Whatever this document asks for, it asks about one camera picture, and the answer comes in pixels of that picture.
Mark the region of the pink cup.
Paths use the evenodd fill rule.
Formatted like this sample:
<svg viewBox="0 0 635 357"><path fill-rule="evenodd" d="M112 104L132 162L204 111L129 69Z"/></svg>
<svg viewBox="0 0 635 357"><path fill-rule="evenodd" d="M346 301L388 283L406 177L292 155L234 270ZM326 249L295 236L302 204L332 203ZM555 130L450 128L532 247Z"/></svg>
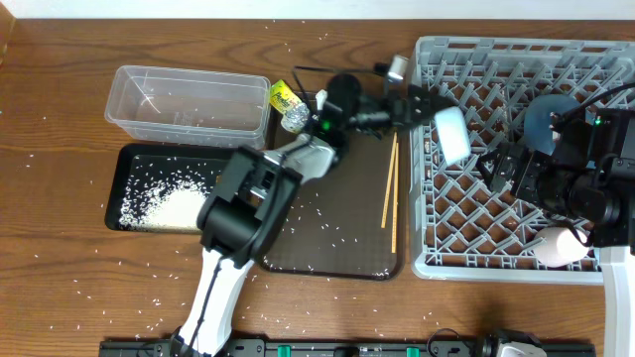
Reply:
<svg viewBox="0 0 635 357"><path fill-rule="evenodd" d="M539 231L537 239L542 242L533 248L534 256L548 268L559 268L584 258L589 248L585 246L586 235L577 230L578 240L565 227L547 227Z"/></svg>

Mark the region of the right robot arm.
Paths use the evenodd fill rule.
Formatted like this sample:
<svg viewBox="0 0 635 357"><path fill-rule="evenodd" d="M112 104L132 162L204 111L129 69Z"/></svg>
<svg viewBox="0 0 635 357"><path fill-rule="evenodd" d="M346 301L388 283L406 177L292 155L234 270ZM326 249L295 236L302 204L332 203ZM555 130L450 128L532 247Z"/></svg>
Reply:
<svg viewBox="0 0 635 357"><path fill-rule="evenodd" d="M560 138L551 154L503 143L478 158L491 191L511 194L562 217L593 226L587 245L598 249L606 322L604 353L634 353L634 113L601 109L587 122L583 110L555 114Z"/></svg>

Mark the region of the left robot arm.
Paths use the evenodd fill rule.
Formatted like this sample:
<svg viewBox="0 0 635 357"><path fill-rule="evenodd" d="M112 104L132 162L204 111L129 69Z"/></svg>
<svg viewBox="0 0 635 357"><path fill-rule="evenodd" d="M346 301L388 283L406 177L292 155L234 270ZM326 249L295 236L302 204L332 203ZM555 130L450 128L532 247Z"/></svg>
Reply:
<svg viewBox="0 0 635 357"><path fill-rule="evenodd" d="M299 188L340 162L350 132L463 121L457 106L417 85L405 96L387 89L375 99L353 74L340 73L325 93L321 109L292 143L266 152L235 151L202 205L196 219L201 276L190 315L171 339L171 355L214 356L222 349L247 273L277 239Z"/></svg>

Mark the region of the dark blue plate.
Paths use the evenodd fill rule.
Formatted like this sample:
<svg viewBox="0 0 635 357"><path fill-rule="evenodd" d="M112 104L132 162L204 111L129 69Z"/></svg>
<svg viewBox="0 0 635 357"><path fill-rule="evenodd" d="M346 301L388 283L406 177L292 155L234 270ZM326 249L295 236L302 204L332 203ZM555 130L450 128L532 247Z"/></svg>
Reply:
<svg viewBox="0 0 635 357"><path fill-rule="evenodd" d="M525 145L562 162L580 159L582 153L573 138L568 137L562 142L562 136L550 128L552 113L564 114L578 106L575 99L562 94L536 97L527 107L524 117Z"/></svg>

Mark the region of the light blue rice bowl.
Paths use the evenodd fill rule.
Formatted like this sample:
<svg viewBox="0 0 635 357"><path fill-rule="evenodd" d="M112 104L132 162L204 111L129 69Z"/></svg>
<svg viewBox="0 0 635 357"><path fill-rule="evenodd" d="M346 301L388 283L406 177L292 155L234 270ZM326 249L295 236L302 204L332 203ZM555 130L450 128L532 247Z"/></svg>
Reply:
<svg viewBox="0 0 635 357"><path fill-rule="evenodd" d="M448 166L468 158L470 142L462 111L450 107L434 116L444 160Z"/></svg>

